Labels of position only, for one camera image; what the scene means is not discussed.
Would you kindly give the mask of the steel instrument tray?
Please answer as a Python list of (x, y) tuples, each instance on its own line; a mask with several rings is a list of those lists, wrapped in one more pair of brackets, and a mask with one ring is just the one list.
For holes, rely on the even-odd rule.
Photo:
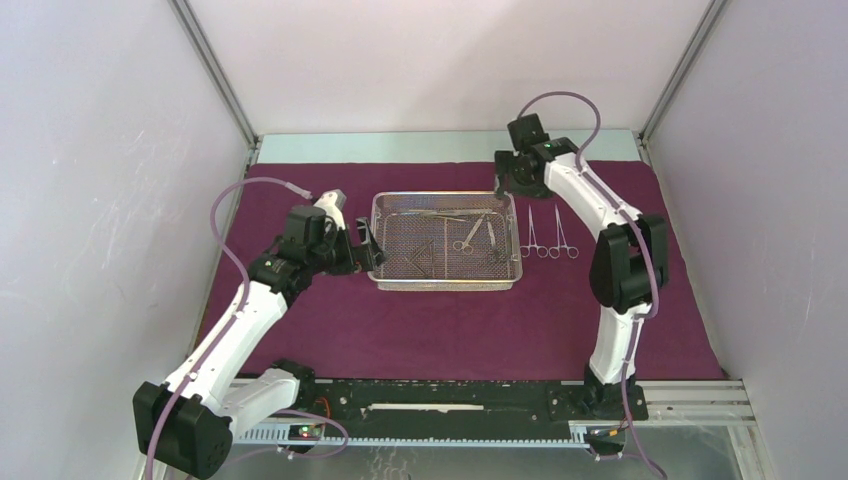
[[(493, 209), (486, 215), (472, 241), (474, 253), (464, 255), (452, 248), (462, 240), (480, 216), (464, 221), (421, 216), (395, 216), (403, 210)], [(487, 222), (494, 226), (498, 247), (508, 260), (486, 262), (490, 242)], [(385, 263), (369, 274), (384, 291), (503, 291), (523, 276), (519, 252), (517, 209), (510, 194), (496, 196), (489, 191), (407, 191), (383, 192), (372, 202), (372, 227)], [(435, 274), (424, 278), (406, 265), (403, 258), (427, 240), (435, 241)]]

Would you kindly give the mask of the steel forceps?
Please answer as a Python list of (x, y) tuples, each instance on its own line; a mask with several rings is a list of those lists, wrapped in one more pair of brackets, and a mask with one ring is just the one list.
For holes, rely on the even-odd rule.
[(540, 259), (549, 257), (548, 248), (538, 243), (531, 206), (527, 209), (527, 242), (525, 245), (520, 246), (520, 253), (523, 258), (529, 258), (531, 255), (535, 255)]
[(474, 221), (472, 227), (469, 229), (467, 234), (462, 240), (456, 240), (452, 244), (452, 248), (455, 251), (458, 251), (464, 255), (471, 255), (474, 253), (474, 247), (472, 245), (472, 241), (476, 236), (479, 228), (481, 227), (483, 220), (485, 219), (484, 215), (481, 215), (478, 219)]
[(503, 263), (508, 260), (507, 254), (498, 247), (497, 237), (494, 231), (494, 226), (490, 221), (487, 222), (487, 232), (490, 242), (489, 253), (486, 256), (486, 262), (490, 265)]

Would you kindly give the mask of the steel surgical scissors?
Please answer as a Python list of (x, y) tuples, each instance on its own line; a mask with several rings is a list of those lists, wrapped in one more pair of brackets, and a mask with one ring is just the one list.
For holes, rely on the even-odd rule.
[(548, 248), (548, 256), (553, 259), (558, 259), (562, 256), (569, 259), (576, 259), (579, 256), (579, 249), (569, 245), (567, 242), (562, 216), (558, 206), (555, 206), (554, 218), (556, 224), (556, 245)]

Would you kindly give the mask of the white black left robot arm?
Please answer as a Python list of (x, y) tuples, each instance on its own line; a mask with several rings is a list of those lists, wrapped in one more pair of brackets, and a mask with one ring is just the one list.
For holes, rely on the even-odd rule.
[(295, 208), (283, 234), (240, 268), (242, 284), (195, 351), (163, 383), (138, 388), (132, 404), (146, 475), (160, 461), (208, 479), (223, 466), (234, 440), (268, 416), (312, 411), (315, 373), (292, 361), (274, 364), (236, 390), (230, 384), (314, 276), (369, 272), (384, 262), (368, 220), (360, 217), (356, 226), (361, 242), (354, 246), (340, 215)]

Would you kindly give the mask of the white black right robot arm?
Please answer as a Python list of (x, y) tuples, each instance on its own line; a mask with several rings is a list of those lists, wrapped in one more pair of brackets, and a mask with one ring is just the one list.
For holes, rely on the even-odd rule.
[(498, 194), (557, 195), (595, 238), (589, 284), (601, 310), (581, 402), (591, 416), (606, 418), (633, 387), (643, 323), (657, 314), (669, 281), (668, 224), (616, 194), (565, 137), (497, 151), (494, 162)]

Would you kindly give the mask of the steel tweezers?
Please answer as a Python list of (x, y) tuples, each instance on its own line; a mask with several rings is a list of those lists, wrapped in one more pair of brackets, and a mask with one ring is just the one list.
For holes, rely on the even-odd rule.
[(403, 261), (424, 278), (432, 278), (435, 274), (434, 258), (435, 241), (427, 240), (411, 254), (404, 257)]

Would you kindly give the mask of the right corner aluminium post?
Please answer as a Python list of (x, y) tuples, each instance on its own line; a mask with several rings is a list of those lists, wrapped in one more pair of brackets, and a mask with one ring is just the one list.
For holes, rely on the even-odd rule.
[(639, 131), (638, 138), (643, 146), (647, 146), (650, 139), (656, 133), (680, 88), (686, 81), (691, 69), (730, 4), (731, 1), (729, 0), (711, 0), (708, 2), (683, 53), (672, 70), (647, 120)]

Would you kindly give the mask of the corner aluminium post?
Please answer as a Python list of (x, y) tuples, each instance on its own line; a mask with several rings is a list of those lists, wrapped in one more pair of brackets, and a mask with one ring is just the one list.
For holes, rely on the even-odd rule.
[(203, 69), (229, 112), (247, 148), (257, 149), (260, 142), (259, 135), (249, 121), (246, 110), (239, 101), (193, 5), (187, 0), (169, 0), (168, 4), (185, 31), (189, 43), (195, 50)]
[(731, 1), (729, 0), (711, 0), (708, 2), (683, 53), (672, 70), (647, 120), (639, 131), (638, 138), (643, 146), (647, 146), (650, 139), (656, 133), (680, 88), (686, 81), (691, 69), (730, 4)]

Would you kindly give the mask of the left corner aluminium post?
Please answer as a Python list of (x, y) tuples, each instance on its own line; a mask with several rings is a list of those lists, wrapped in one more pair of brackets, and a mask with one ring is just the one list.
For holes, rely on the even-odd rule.
[(239, 101), (193, 5), (187, 0), (169, 0), (168, 4), (185, 31), (189, 43), (195, 50), (203, 69), (229, 112), (247, 148), (257, 149), (260, 142), (259, 135), (249, 121), (246, 110)]

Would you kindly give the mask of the aluminium frame rail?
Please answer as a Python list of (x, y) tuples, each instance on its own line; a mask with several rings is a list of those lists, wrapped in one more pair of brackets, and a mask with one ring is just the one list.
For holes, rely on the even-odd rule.
[(434, 381), (328, 378), (307, 380), (298, 407), (319, 405), (333, 419), (368, 411), (529, 412), (569, 422), (618, 422), (630, 414), (653, 425), (736, 425), (755, 420), (739, 381), (635, 380), (625, 388), (593, 388), (576, 381)]

